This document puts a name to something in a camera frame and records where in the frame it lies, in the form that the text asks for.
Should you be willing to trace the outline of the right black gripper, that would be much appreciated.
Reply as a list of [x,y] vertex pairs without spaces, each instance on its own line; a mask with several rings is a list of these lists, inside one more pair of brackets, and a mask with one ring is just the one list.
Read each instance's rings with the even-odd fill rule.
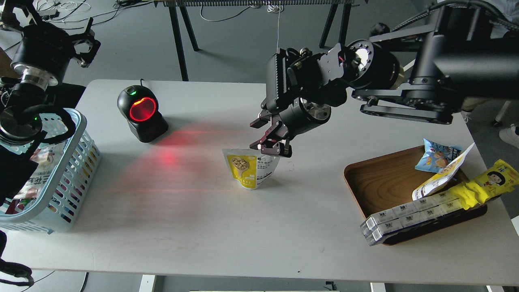
[[249,145],[249,148],[259,150],[264,155],[290,158],[291,138],[326,124],[330,117],[329,105],[319,105],[302,97],[295,99],[280,114],[263,109],[249,126],[252,128],[262,128],[266,124],[270,126],[260,139]]

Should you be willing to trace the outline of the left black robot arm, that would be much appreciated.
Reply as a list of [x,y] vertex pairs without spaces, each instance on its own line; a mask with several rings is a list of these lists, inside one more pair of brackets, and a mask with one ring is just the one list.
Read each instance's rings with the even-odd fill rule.
[[86,118],[76,111],[85,87],[63,83],[71,60],[87,68],[101,43],[89,18],[84,31],[69,35],[44,21],[31,0],[2,0],[1,29],[21,34],[11,68],[15,77],[1,76],[1,206],[17,208],[14,197],[33,174],[40,174],[32,157],[57,144],[63,155],[48,174],[35,179],[41,190],[35,201],[17,214],[1,214],[1,228],[52,234],[67,231],[88,186],[77,178],[92,156],[93,141]]

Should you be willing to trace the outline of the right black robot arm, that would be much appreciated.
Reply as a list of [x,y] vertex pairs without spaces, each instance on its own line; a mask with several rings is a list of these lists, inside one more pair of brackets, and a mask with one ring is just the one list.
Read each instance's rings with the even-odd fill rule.
[[268,63],[266,97],[252,128],[270,124],[250,144],[291,157],[290,141],[329,121],[352,97],[360,111],[448,125],[467,97],[518,97],[518,37],[492,38],[493,26],[518,33],[518,22],[484,0],[446,0],[390,30],[328,52],[279,49]]

